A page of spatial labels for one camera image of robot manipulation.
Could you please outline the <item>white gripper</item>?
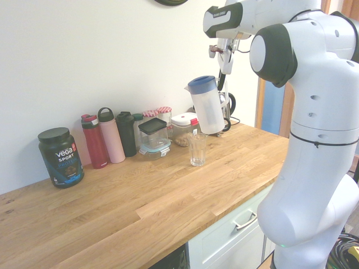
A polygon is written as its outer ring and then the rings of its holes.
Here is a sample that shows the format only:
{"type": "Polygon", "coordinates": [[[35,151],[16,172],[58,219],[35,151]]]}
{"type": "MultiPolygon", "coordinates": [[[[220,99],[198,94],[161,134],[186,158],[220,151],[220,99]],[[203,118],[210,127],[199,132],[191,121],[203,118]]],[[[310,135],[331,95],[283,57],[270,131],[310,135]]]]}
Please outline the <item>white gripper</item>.
{"type": "Polygon", "coordinates": [[[222,91],[225,83],[225,75],[230,75],[233,66],[233,54],[238,48],[238,39],[219,38],[217,47],[222,51],[218,53],[218,63],[221,72],[218,77],[218,91],[222,91]]]}

